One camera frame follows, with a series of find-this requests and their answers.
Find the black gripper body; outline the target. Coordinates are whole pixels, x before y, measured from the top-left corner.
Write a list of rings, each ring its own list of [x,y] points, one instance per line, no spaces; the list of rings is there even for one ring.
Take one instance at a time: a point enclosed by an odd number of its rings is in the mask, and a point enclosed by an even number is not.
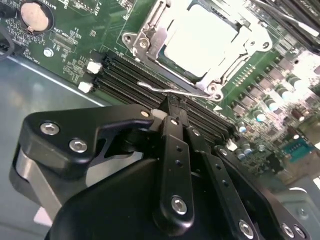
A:
[[[158,163],[143,160],[70,198],[47,234],[49,240],[166,240],[154,223]],[[182,240],[230,240],[218,201],[204,180],[191,177],[195,218]]]

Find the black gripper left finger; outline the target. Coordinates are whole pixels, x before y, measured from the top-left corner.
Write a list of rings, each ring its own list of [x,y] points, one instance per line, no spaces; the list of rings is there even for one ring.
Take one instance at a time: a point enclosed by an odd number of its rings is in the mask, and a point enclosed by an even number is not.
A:
[[[184,234],[194,224],[195,210],[191,149],[180,110],[185,110],[180,99],[168,96],[152,110],[126,104],[29,114],[10,183],[46,210],[52,227],[70,198],[135,163],[154,160],[153,221],[166,234]]]

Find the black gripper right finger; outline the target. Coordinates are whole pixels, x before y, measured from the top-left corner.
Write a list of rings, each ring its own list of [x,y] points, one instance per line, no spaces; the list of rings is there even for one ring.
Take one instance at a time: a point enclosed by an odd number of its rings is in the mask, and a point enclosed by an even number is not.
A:
[[[205,184],[212,188],[223,220],[233,240],[310,240],[312,236],[293,214],[249,173],[230,150],[220,145],[230,133],[230,125],[217,120],[213,148],[179,111],[179,120],[196,157]]]

